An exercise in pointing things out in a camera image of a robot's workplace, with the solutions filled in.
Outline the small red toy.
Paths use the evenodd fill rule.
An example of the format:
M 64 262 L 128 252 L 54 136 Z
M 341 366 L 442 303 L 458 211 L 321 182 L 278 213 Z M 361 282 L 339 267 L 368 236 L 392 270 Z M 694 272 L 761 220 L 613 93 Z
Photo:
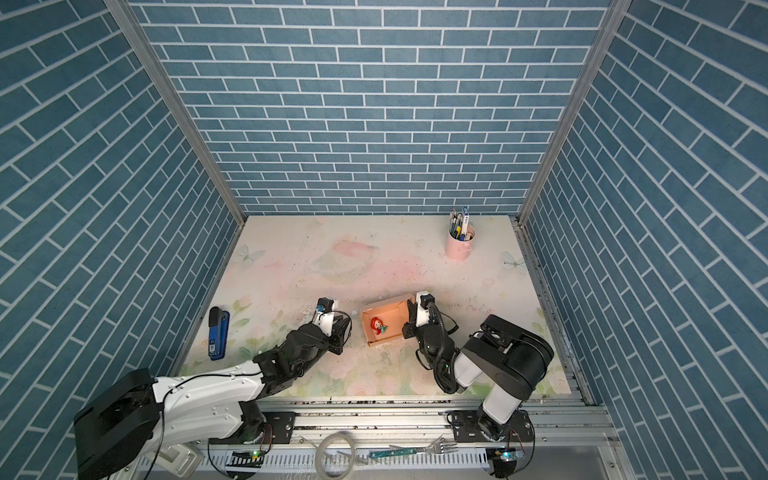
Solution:
M 379 317 L 373 317 L 370 326 L 375 335 L 382 335 L 387 330 L 387 325 Z

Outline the peach cardboard paper box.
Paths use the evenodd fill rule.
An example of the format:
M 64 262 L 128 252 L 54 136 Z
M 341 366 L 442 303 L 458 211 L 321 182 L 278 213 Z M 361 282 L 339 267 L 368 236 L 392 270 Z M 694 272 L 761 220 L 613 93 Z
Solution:
M 361 325 L 366 344 L 369 347 L 403 338 L 403 326 L 410 320 L 408 305 L 415 303 L 414 293 L 403 294 L 389 299 L 377 301 L 365 306 L 361 311 Z M 370 322 L 373 317 L 379 317 L 387 330 L 382 335 L 375 335 Z

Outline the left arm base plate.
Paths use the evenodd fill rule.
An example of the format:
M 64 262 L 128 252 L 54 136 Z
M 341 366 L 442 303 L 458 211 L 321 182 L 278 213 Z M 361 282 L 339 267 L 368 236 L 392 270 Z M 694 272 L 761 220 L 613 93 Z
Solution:
M 246 414 L 242 424 L 229 437 L 210 439 L 217 445 L 275 445 L 289 444 L 296 414 L 288 411 Z

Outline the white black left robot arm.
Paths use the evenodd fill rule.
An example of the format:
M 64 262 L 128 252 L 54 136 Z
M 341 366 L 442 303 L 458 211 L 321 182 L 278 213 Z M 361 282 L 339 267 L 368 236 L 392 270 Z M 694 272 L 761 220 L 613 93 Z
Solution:
M 330 312 L 292 330 L 285 341 L 234 367 L 191 377 L 154 377 L 134 370 L 74 417 L 77 474 L 103 479 L 144 454 L 207 439 L 230 439 L 258 428 L 257 402 L 302 377 L 328 352 L 339 355 L 351 333 L 344 312 Z

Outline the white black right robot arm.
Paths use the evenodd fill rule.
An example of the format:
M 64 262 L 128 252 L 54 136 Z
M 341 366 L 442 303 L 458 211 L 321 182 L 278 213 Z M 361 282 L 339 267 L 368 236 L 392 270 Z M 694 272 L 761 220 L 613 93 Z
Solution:
M 458 348 L 434 298 L 407 302 L 405 339 L 417 340 L 416 357 L 446 394 L 456 394 L 485 375 L 493 382 L 480 407 L 480 417 L 493 427 L 508 423 L 546 376 L 554 350 L 541 336 L 490 314 Z

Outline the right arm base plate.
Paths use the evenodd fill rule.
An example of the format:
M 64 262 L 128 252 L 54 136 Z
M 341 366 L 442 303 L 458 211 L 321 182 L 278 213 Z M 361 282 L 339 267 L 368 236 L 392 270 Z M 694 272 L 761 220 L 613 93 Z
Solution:
M 528 412 L 516 410 L 504 423 L 497 423 L 480 408 L 453 410 L 445 419 L 458 443 L 522 442 L 533 443 L 535 431 Z

